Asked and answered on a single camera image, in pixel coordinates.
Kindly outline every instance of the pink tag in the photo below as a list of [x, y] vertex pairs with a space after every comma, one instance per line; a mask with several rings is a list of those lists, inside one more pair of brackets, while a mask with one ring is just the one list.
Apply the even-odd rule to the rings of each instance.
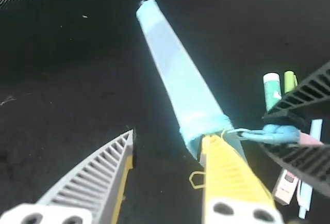
[[299, 144], [302, 144], [302, 145], [323, 145], [323, 143], [320, 142], [319, 140], [311, 137], [310, 135], [302, 133], [302, 132], [300, 132]]

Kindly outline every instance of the black fabric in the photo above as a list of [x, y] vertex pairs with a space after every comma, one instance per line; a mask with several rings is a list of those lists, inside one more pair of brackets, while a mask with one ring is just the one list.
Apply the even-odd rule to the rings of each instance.
[[[34, 0], [0, 12], [0, 101], [15, 98], [0, 106], [1, 211], [35, 202], [135, 128], [137, 168], [119, 223], [200, 223], [202, 192], [188, 176], [201, 167], [184, 147], [136, 20], [140, 1]], [[329, 0], [157, 2], [236, 127], [262, 127], [265, 73], [293, 70], [300, 81], [330, 55]], [[280, 167], [257, 145], [243, 146], [272, 190]], [[314, 192], [307, 218], [327, 223], [328, 203]], [[296, 200], [279, 210], [296, 217]]]

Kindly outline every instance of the blue foam tube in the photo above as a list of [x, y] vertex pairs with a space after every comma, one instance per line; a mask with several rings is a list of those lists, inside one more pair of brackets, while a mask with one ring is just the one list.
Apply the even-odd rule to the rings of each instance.
[[[136, 15], [171, 100], [181, 135], [196, 158], [199, 147], [196, 138], [233, 126], [156, 1], [144, 1]], [[240, 141], [232, 140], [230, 145], [245, 159]]]

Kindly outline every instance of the white mounting hole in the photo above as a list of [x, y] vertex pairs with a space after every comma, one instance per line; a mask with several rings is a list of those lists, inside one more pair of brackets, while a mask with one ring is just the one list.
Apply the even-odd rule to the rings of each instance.
[[269, 214], [267, 211], [264, 211], [264, 210], [255, 210], [253, 212], [253, 216], [257, 220], [263, 220], [265, 222], [273, 222], [274, 221], [274, 217], [271, 214]]
[[83, 219], [81, 219], [79, 216], [71, 216], [68, 219], [66, 219], [63, 224], [83, 224]]
[[229, 205], [219, 202], [213, 206], [214, 212], [222, 215], [233, 215], [234, 210]]
[[42, 220], [41, 214], [33, 213], [25, 217], [24, 220], [22, 221], [22, 224], [39, 224], [41, 220]]

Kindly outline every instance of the small box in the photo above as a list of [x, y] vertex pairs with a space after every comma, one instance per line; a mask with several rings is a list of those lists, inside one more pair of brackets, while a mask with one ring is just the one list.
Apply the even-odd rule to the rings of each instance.
[[298, 181], [299, 179], [295, 175], [282, 169], [273, 189], [273, 198], [282, 205], [289, 205]]

